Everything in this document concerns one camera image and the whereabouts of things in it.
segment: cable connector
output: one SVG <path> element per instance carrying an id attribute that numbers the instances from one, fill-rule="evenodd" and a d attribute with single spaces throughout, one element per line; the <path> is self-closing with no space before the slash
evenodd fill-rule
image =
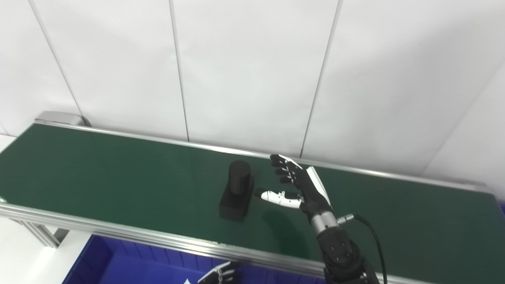
<path id="1" fill-rule="evenodd" d="M 349 215 L 345 215 L 345 216 L 342 216 L 342 217 L 338 218 L 337 219 L 337 223 L 339 225 L 342 225 L 342 224 L 347 223 L 348 221 L 351 221 L 353 219 L 354 219 L 354 215 L 349 214 Z"/>

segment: black cylinder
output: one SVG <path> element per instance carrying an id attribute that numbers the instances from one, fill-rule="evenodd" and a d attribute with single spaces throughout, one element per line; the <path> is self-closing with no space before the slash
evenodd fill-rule
<path id="1" fill-rule="evenodd" d="M 228 184 L 230 191 L 236 195 L 244 193 L 249 188 L 251 167 L 245 161 L 235 161 L 228 168 Z"/>

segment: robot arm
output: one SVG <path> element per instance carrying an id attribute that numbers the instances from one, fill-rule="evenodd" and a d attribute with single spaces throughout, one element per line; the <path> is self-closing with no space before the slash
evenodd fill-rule
<path id="1" fill-rule="evenodd" d="M 333 215 L 328 194 L 314 167 L 304 170 L 292 159 L 282 155 L 271 155 L 275 173 L 282 183 L 291 182 L 299 194 L 260 190 L 260 198 L 290 208 L 300 208 L 314 228 L 325 263 L 325 280 L 328 284 L 379 284 L 372 267 L 361 255 L 358 246 L 349 239 L 340 227 L 353 218 Z"/>

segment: white floor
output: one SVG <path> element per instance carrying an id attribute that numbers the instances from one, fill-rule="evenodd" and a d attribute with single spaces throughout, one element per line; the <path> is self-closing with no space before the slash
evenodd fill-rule
<path id="1" fill-rule="evenodd" d="M 0 135 L 0 152 L 13 140 Z M 60 284 L 89 236 L 70 231 L 59 248 L 46 248 L 25 227 L 0 217 L 0 283 Z"/>

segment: panel seam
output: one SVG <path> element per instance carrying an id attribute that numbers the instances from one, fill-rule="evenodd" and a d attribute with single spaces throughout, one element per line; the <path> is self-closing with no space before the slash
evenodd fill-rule
<path id="1" fill-rule="evenodd" d="M 5 129 L 5 126 L 2 124 L 2 122 L 0 121 L 0 127 L 5 131 L 5 134 L 7 134 L 7 136 L 12 136 L 9 134 L 9 132 L 7 131 L 7 129 Z"/>
<path id="2" fill-rule="evenodd" d="M 179 85 L 181 89 L 181 99 L 182 99 L 182 112 L 184 114 L 184 125 L 186 126 L 186 138 L 189 142 L 189 130 L 188 130 L 188 120 L 186 116 L 186 103 L 184 101 L 184 89 L 182 85 L 182 71 L 181 71 L 181 59 L 179 54 L 179 40 L 177 38 L 177 28 L 175 26 L 175 9 L 173 0 L 168 0 L 169 8 L 170 8 L 170 21 L 172 23 L 172 34 L 174 36 L 174 47 L 175 47 L 175 59 L 177 62 L 177 72 L 179 74 Z"/>
<path id="3" fill-rule="evenodd" d="M 61 75 L 63 77 L 63 80 L 65 81 L 65 84 L 67 85 L 68 91 L 70 92 L 70 95 L 72 96 L 72 99 L 74 100 L 75 106 L 77 107 L 77 110 L 79 111 L 79 114 L 81 115 L 81 117 L 84 118 L 84 115 L 82 114 L 81 108 L 79 107 L 79 104 L 77 103 L 77 100 L 75 99 L 74 92 L 73 92 L 73 90 L 72 90 L 72 88 L 70 86 L 70 83 L 68 82 L 67 75 L 65 75 L 65 72 L 63 71 L 62 64 L 61 64 L 58 56 L 56 55 L 55 48 L 54 48 L 54 46 L 53 46 L 53 44 L 52 44 L 52 42 L 51 42 L 51 40 L 49 38 L 47 30 L 44 27 L 44 24 L 42 23 L 42 20 L 40 18 L 40 14 L 37 11 L 37 7 L 33 3 L 33 0 L 28 0 L 28 3 L 30 4 L 32 12 L 35 15 L 35 18 L 37 20 L 37 23 L 38 23 L 40 29 L 42 30 L 42 34 L 44 35 L 44 38 L 45 38 L 45 41 L 47 42 L 47 45 L 49 46 L 49 50 L 51 50 L 51 53 L 52 53 L 52 55 L 53 55 L 53 57 L 54 57 L 54 59 L 56 61 L 56 65 L 58 66 L 58 69 L 60 70 Z"/>
<path id="4" fill-rule="evenodd" d="M 431 165 L 431 163 L 433 163 L 433 161 L 435 160 L 436 156 L 440 153 L 440 151 L 442 150 L 442 148 L 445 146 L 445 144 L 447 144 L 447 141 L 450 139 L 450 137 L 454 134 L 454 132 L 456 131 L 456 129 L 461 125 L 462 121 L 465 119 L 465 117 L 468 115 L 468 113 L 470 112 L 470 110 L 473 108 L 473 106 L 476 104 L 477 100 L 482 96 L 482 94 L 484 93 L 484 91 L 486 91 L 487 87 L 489 86 L 489 84 L 491 83 L 491 81 L 496 77 L 496 74 L 498 73 L 498 71 L 502 68 L 502 66 L 505 64 L 505 58 L 503 58 L 500 62 L 500 64 L 498 64 L 498 67 L 493 71 L 493 73 L 491 74 L 491 76 L 489 76 L 489 79 L 486 81 L 486 83 L 484 84 L 484 86 L 481 88 L 481 90 L 477 93 L 477 95 L 475 96 L 475 98 L 473 99 L 472 103 L 470 103 L 470 105 L 468 106 L 468 108 L 465 110 L 465 112 L 461 115 L 460 119 L 458 120 L 458 122 L 454 125 L 454 127 L 451 129 L 451 131 L 449 132 L 449 134 L 445 137 L 445 140 L 440 144 L 440 146 L 438 147 L 437 151 L 435 151 L 435 154 L 433 154 L 430 158 L 430 160 L 426 163 L 426 165 L 424 166 L 423 170 L 421 171 L 421 176 L 423 176 L 425 173 L 426 173 L 426 170 L 428 169 L 428 167 Z"/>
<path id="5" fill-rule="evenodd" d="M 312 114 L 314 112 L 314 106 L 316 105 L 316 99 L 319 94 L 319 89 L 321 87 L 321 81 L 322 81 L 322 78 L 324 75 L 324 71 L 326 69 L 326 63 L 328 61 L 328 57 L 329 57 L 329 54 L 331 51 L 331 45 L 333 43 L 333 37 L 335 35 L 335 29 L 337 26 L 338 18 L 340 16 L 340 11 L 342 10 L 343 1 L 344 0 L 338 0 L 337 8 L 335 10 L 335 16 L 333 17 L 333 23 L 331 25 L 330 35 L 328 37 L 328 43 L 326 45 L 326 50 L 324 52 L 323 64 L 321 65 L 321 71 L 319 72 L 319 78 L 318 78 L 317 85 L 316 85 L 316 91 L 314 93 L 314 99 L 312 100 L 311 111 L 309 112 L 309 119 L 307 120 L 307 127 L 305 128 L 304 139 L 303 139 L 303 142 L 301 143 L 300 156 L 299 156 L 300 159 L 304 153 L 305 142 L 307 140 L 307 132 L 309 131 L 309 126 L 311 123 Z"/>

